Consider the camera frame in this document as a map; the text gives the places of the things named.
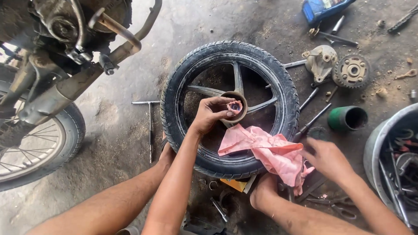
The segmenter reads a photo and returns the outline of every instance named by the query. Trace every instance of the rag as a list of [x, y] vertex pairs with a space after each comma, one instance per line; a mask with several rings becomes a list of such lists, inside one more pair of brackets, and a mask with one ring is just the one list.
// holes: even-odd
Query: rag
[[272, 136], [260, 127], [250, 126], [244, 129], [237, 124], [227, 129], [218, 154], [224, 156], [246, 149], [251, 149], [254, 157], [270, 173], [280, 176], [283, 183], [294, 187], [295, 195], [302, 194], [305, 177], [315, 168], [307, 168], [303, 162], [301, 143], [289, 142], [282, 134]]

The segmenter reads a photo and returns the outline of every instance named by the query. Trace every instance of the blue oil container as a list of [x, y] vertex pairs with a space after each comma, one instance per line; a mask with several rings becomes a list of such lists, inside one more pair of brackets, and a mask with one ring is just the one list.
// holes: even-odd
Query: blue oil container
[[302, 12], [311, 28], [318, 26], [319, 22], [334, 15], [356, 0], [304, 0]]

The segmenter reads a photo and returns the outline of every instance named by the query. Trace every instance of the motorcycle engine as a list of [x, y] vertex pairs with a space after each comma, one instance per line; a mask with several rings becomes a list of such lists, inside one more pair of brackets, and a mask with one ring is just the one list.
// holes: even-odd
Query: motorcycle engine
[[[127, 15], [131, 12], [129, 0], [79, 0], [79, 2], [86, 24], [96, 11], [105, 8], [105, 13], [108, 16], [121, 25], [129, 27], [130, 16], [127, 19]], [[34, 25], [34, 30], [40, 36], [58, 40], [59, 44], [65, 45], [66, 51], [75, 47], [79, 36], [79, 25], [69, 1], [32, 0], [29, 2], [28, 10], [39, 18]], [[103, 45], [108, 45], [109, 41], [114, 40], [115, 34], [100, 23], [96, 23], [93, 29], [90, 29], [87, 25], [85, 28], [87, 34], [85, 48], [89, 53], [97, 51]], [[49, 44], [42, 42], [41, 37], [38, 40], [41, 40], [38, 46]]]

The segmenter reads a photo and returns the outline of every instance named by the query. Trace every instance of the black tire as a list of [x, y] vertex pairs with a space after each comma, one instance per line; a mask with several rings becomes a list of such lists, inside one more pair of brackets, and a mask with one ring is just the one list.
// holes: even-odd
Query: black tire
[[[3, 80], [5, 79], [0, 78], [0, 92], [7, 93], [11, 81]], [[22, 98], [25, 99], [27, 95], [28, 93], [23, 94]], [[59, 167], [62, 167], [76, 155], [84, 140], [84, 135], [86, 134], [86, 125], [80, 110], [74, 103], [71, 103], [55, 117], [63, 125], [66, 134], [65, 143], [61, 151], [53, 159], [46, 162], [38, 169], [16, 179], [1, 182], [0, 192], [41, 179], [51, 174]]]
[[[208, 59], [224, 58], [234, 55], [236, 58], [251, 58], [253, 64], [266, 67], [273, 79], [271, 84], [281, 91], [281, 101], [277, 105], [284, 117], [279, 125], [273, 125], [271, 134], [282, 133], [288, 140], [292, 140], [297, 132], [299, 119], [299, 99], [295, 85], [283, 65], [268, 52], [254, 45], [238, 41], [218, 41], [203, 45], [188, 53], [176, 65], [168, 77], [161, 95], [161, 120], [164, 133], [171, 147], [177, 152], [184, 139], [187, 129], [182, 127], [184, 118], [179, 115], [183, 108], [185, 90], [188, 84], [207, 67]], [[195, 170], [208, 176], [222, 179], [242, 179], [265, 171], [264, 166], [254, 156], [245, 161], [227, 162], [228, 158], [219, 158], [215, 152], [200, 146], [197, 152]]]

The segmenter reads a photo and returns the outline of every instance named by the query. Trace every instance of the dirty floor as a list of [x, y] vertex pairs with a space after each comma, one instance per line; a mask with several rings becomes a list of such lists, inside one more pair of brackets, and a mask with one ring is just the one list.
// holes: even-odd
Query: dirty floor
[[[359, 42], [359, 47], [336, 43], [338, 56], [361, 54], [369, 61], [373, 80], [364, 90], [340, 89], [332, 99], [333, 107], [358, 105], [369, 114], [368, 125], [357, 132], [337, 134], [330, 130], [331, 139], [341, 148], [350, 163], [363, 178], [363, 149], [371, 131], [383, 120], [410, 104], [408, 92], [417, 89], [417, 78], [394, 80], [394, 76], [410, 69], [406, 59], [413, 59], [411, 68], [418, 64], [418, 16], [400, 31], [390, 36], [376, 26], [385, 20], [392, 26], [416, 3], [412, 0], [358, 0], [343, 14], [346, 20], [338, 32], [343, 38]], [[152, 0], [133, 1], [134, 24], [138, 31], [148, 15]], [[321, 30], [330, 31], [339, 16], [323, 23]], [[0, 235], [23, 234], [40, 222], [62, 213], [95, 193], [129, 179], [150, 168], [148, 163], [148, 107], [131, 105], [132, 100], [158, 100], [163, 83], [174, 65], [191, 50], [213, 41], [244, 41], [268, 51], [282, 63], [301, 59], [304, 51], [328, 41], [310, 39], [309, 28], [301, 14], [300, 1], [279, 0], [208, 0], [164, 1], [161, 13], [150, 34], [142, 41], [141, 52], [126, 59], [112, 76], [102, 75], [77, 101], [86, 121], [87, 134], [79, 154], [53, 174], [29, 185], [0, 193]], [[114, 49], [124, 40], [117, 37]], [[288, 70], [302, 103], [312, 92], [313, 76], [303, 66]], [[307, 123], [325, 104], [325, 93], [332, 83], [320, 86], [314, 101], [303, 110], [300, 124]], [[388, 97], [376, 97], [384, 87]], [[360, 96], [366, 95], [365, 101]], [[162, 136], [159, 110], [153, 108], [154, 138]], [[327, 127], [326, 115], [316, 126]], [[159, 148], [155, 149], [155, 158]], [[218, 197], [224, 185], [210, 191], [199, 179], [213, 179], [195, 173], [189, 200], [192, 216], [221, 224], [221, 217], [209, 198]], [[257, 234], [285, 234], [273, 221], [251, 208], [248, 196], [235, 193], [234, 209], [228, 210], [229, 229], [240, 223]], [[149, 204], [133, 222], [142, 227]], [[320, 208], [326, 213], [334, 211]], [[360, 217], [351, 221], [367, 228]]]

